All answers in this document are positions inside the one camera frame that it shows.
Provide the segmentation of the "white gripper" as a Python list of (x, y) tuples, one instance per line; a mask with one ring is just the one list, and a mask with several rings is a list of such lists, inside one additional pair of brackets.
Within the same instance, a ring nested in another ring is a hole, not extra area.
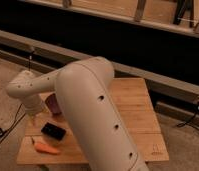
[(39, 96), (30, 96), (23, 100), (25, 111), (30, 115), (30, 121), (33, 126), (36, 126), (36, 114), (45, 109), (45, 104)]

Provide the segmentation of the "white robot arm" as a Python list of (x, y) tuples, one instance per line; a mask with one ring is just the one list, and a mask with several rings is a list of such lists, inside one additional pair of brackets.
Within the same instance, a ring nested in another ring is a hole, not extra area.
[(108, 91), (113, 79), (112, 63), (92, 57), (39, 77), (24, 70), (6, 91), (33, 114), (43, 108), (40, 95), (53, 91), (92, 171), (149, 171)]

